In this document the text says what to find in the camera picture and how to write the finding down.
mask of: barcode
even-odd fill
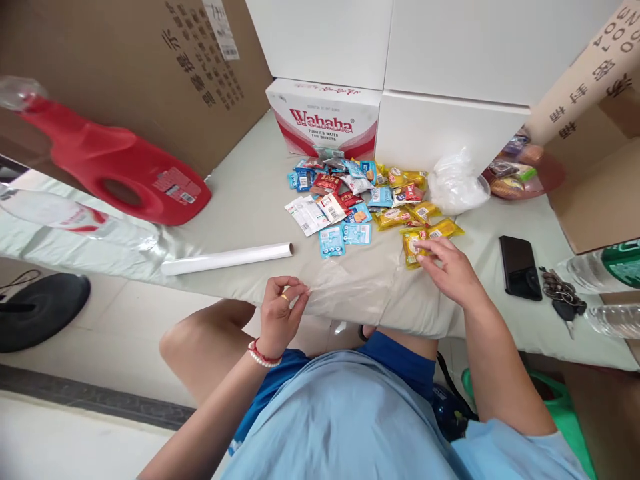
[[[192,196],[190,196],[190,194],[188,194],[187,192],[182,192],[180,194],[180,198],[182,198],[182,200],[186,200],[189,203],[193,203],[195,202],[195,198],[193,198]]]

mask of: red bracelet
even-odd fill
[[[258,356],[258,358],[260,358],[260,360],[262,360],[263,362],[266,363],[280,363],[280,360],[282,360],[282,356],[278,357],[278,358],[269,358],[264,356],[262,353],[260,353],[258,351],[258,340],[260,340],[260,337],[256,338],[256,340],[252,341],[249,344],[249,350],[254,352],[256,354],[256,356]]]

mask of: red detergent bottle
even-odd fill
[[[98,125],[49,100],[35,80],[0,77],[0,105],[49,136],[58,167],[128,215],[182,225],[211,199],[186,164],[129,130]]]

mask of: person's left hand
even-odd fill
[[[261,332],[256,348],[268,358],[280,358],[293,340],[309,300],[309,287],[296,277],[274,277],[267,281],[260,308]],[[289,308],[289,304],[298,300]]]

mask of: plastic wrap roll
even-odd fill
[[[278,258],[293,255],[293,245],[290,243],[276,243],[264,247],[250,247],[241,250],[232,250],[220,253],[210,253],[197,257],[188,257],[178,260],[166,261],[160,270],[164,275],[182,275],[202,270],[244,265],[264,260],[276,260]]]

